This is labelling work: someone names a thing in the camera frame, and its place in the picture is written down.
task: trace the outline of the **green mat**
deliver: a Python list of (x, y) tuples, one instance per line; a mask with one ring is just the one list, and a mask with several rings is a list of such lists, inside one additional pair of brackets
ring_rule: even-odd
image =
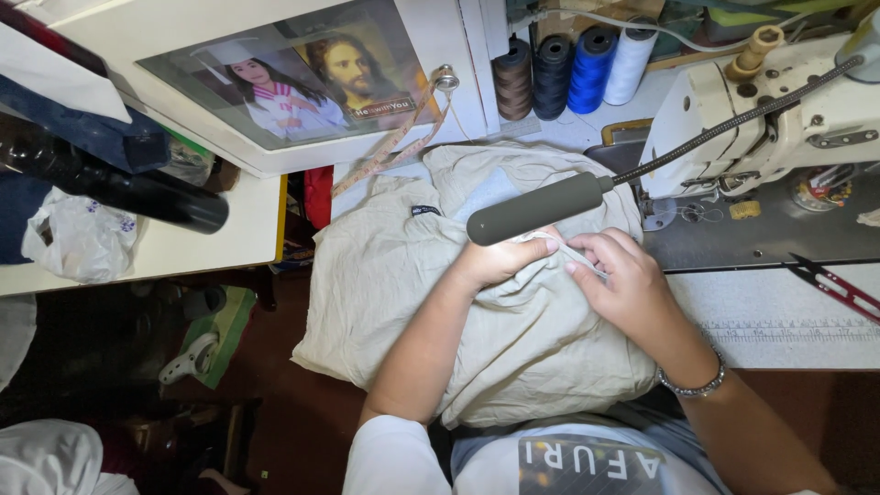
[(220, 334), (220, 344), (211, 357), (211, 368), (205, 374), (195, 375), (198, 381), (212, 390), (217, 387), (226, 373), (226, 368), (229, 367), (229, 362), (238, 348), (241, 335), (251, 323), (253, 305), (257, 302), (256, 295), (250, 289), (228, 285), (223, 285), (223, 289), (226, 291), (226, 306), (217, 314), (193, 320), (189, 324), (187, 336), (184, 337), (178, 353), (180, 355), (186, 352), (195, 339), (208, 332)]

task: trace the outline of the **dark blue cloth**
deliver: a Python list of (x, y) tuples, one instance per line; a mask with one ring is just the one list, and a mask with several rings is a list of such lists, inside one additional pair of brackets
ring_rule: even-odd
[(0, 166), (0, 265), (32, 262), (21, 255), (27, 220), (43, 204), (52, 184)]
[(67, 108), (0, 75), (0, 102), (112, 166), (139, 174), (171, 160), (170, 135), (150, 117), (126, 107), (132, 122)]

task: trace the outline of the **beige fabric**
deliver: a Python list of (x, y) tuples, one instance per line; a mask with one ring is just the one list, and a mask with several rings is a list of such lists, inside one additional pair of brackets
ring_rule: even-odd
[[(436, 187), (378, 176), (363, 206), (315, 236), (311, 305), (294, 362), (369, 389), (382, 358), (466, 242), (465, 225), (447, 217), (496, 167), (524, 192), (578, 172), (609, 174), (582, 155), (544, 146), (445, 146), (424, 162)], [(414, 205), (439, 207), (445, 217), (413, 217)], [(628, 186), (557, 226), (566, 238), (608, 226), (642, 237)], [(654, 384), (655, 363), (589, 309), (563, 269), (569, 259), (586, 261), (565, 247), (480, 292), (437, 409), (444, 425), (603, 411)]]

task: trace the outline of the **white thread spool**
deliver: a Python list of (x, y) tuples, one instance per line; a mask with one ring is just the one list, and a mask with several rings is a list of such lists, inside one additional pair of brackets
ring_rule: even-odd
[[(629, 22), (653, 26), (657, 24), (654, 18), (648, 16), (635, 16)], [(623, 105), (635, 96), (656, 41), (657, 31), (653, 29), (628, 27), (620, 33), (611, 76), (608, 78), (608, 86), (605, 87), (605, 103)]]

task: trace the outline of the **silver bracelet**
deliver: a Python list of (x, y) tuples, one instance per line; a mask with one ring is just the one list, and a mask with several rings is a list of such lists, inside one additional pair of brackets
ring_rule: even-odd
[(657, 367), (657, 379), (660, 380), (660, 383), (663, 383), (669, 390), (675, 393), (675, 395), (682, 395), (683, 397), (694, 397), (697, 395), (709, 395), (712, 392), (715, 392), (715, 389), (721, 386), (721, 382), (724, 381), (724, 356), (721, 355), (720, 352), (712, 345), (712, 351), (715, 351), (715, 355), (718, 356), (718, 374), (715, 378), (710, 381), (705, 387), (700, 388), (678, 388), (666, 378), (666, 372), (663, 371), (663, 368)]

